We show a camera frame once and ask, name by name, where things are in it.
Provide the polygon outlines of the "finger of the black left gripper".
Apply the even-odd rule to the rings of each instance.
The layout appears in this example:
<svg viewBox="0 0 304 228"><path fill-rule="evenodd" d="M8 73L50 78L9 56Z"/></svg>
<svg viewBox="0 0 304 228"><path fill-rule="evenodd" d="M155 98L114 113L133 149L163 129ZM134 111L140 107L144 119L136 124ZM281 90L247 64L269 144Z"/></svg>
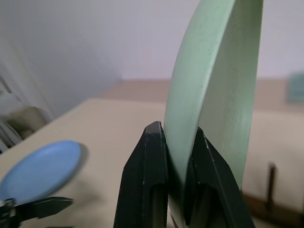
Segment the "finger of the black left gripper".
<svg viewBox="0 0 304 228"><path fill-rule="evenodd" d="M16 206L15 215L18 219L41 219L58 214L72 204L70 198L49 197Z"/></svg>

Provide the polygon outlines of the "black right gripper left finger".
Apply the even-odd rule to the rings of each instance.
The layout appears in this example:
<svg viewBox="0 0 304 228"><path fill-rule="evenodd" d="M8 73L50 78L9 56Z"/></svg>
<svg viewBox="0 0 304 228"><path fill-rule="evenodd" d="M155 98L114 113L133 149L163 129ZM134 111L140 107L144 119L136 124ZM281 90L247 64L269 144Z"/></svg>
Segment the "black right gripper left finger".
<svg viewBox="0 0 304 228"><path fill-rule="evenodd" d="M156 121L145 127L123 168L114 227L166 227L168 180L165 136Z"/></svg>

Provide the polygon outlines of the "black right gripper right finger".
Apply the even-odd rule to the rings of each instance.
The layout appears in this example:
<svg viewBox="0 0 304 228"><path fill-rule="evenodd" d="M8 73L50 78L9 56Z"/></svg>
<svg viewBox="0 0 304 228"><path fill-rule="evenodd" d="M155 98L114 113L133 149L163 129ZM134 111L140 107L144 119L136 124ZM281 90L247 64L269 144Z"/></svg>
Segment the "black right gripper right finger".
<svg viewBox="0 0 304 228"><path fill-rule="evenodd" d="M255 226L230 166L201 128L188 162L183 216L189 228Z"/></svg>

